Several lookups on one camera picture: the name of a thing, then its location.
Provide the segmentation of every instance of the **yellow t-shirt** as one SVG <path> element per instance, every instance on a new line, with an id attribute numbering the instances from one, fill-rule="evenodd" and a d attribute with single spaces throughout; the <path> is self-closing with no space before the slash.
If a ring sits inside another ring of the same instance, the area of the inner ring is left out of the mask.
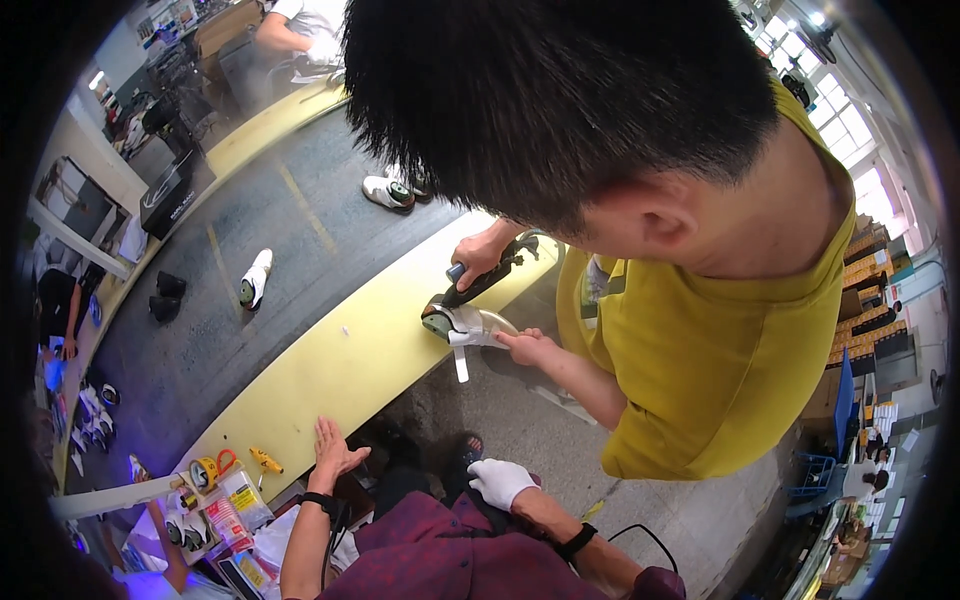
<path id="1" fill-rule="evenodd" d="M 849 183 L 800 103 L 780 83 L 774 89 L 780 114 L 823 149 L 834 180 Z M 604 448 L 604 471 L 706 479 L 777 444 L 827 362 L 856 216 L 850 204 L 820 261 L 797 276 L 711 279 L 571 249 L 557 290 L 564 347 L 616 375 L 629 399 Z"/>

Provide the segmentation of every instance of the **maroon shirt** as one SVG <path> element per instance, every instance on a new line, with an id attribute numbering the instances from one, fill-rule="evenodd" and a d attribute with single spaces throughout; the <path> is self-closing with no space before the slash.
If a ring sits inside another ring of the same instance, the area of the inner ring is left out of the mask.
<path id="1" fill-rule="evenodd" d="M 318 598 L 403 600 L 507 600 L 585 598 L 604 600 L 577 577 L 546 542 L 519 532 L 497 538 L 452 538 L 490 522 L 466 494 L 447 509 L 433 497 L 409 493 L 354 539 L 360 558 Z M 652 566 L 636 578 L 632 600 L 683 600 L 684 581 Z"/>

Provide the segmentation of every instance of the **workbench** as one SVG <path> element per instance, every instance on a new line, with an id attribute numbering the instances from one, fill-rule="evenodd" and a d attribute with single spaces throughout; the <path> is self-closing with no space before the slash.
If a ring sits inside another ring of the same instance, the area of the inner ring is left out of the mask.
<path id="1" fill-rule="evenodd" d="M 248 448 L 256 446 L 284 468 L 263 479 L 261 496 L 271 502 L 313 467 L 318 415 L 335 419 L 348 436 L 450 353 L 422 326 L 420 312 L 433 294 L 449 286 L 444 270 L 457 243 L 492 222 L 483 212 L 463 215 L 342 301 L 253 380 L 173 472 L 187 470 L 191 460 L 216 457 L 224 448 L 247 458 Z M 502 310 L 557 260 L 556 246 L 541 244 L 540 260 L 525 260 L 471 303 Z M 388 350 L 389 360 L 383 360 Z M 450 370 L 454 378 L 452 365 Z M 132 534 L 149 537 L 152 527 L 144 513 Z"/>

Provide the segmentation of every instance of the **neck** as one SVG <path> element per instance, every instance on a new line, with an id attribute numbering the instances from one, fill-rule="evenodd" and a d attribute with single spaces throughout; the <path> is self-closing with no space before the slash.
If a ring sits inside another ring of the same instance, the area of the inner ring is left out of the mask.
<path id="1" fill-rule="evenodd" d="M 684 266 L 719 279 L 772 279 L 808 271 L 846 214 L 833 180 L 809 139 L 781 118 L 747 180 L 709 203 L 719 211 L 714 223 L 729 226 Z"/>

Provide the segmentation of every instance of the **wrist strap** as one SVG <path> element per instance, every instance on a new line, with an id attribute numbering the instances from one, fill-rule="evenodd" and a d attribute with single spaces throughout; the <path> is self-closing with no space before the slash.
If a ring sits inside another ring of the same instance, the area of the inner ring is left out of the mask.
<path id="1" fill-rule="evenodd" d="M 338 500 L 333 496 L 326 495 L 325 493 L 316 493 L 316 492 L 304 492 L 300 495 L 300 500 L 298 504 L 303 504 L 304 502 L 314 502 L 320 505 L 320 508 L 324 509 L 324 512 L 330 515 L 330 526 L 334 527 L 334 520 L 340 516 L 340 513 L 347 506 L 347 502 L 344 500 Z"/>
<path id="2" fill-rule="evenodd" d="M 596 528 L 589 523 L 584 523 L 583 528 L 580 530 L 580 533 L 573 537 L 573 540 L 568 541 L 567 543 L 557 543 L 554 544 L 553 549 L 557 551 L 557 554 L 560 555 L 560 558 L 564 559 L 568 563 L 573 562 L 573 557 L 577 552 L 580 552 L 584 549 L 584 546 L 593 539 L 597 533 Z"/>

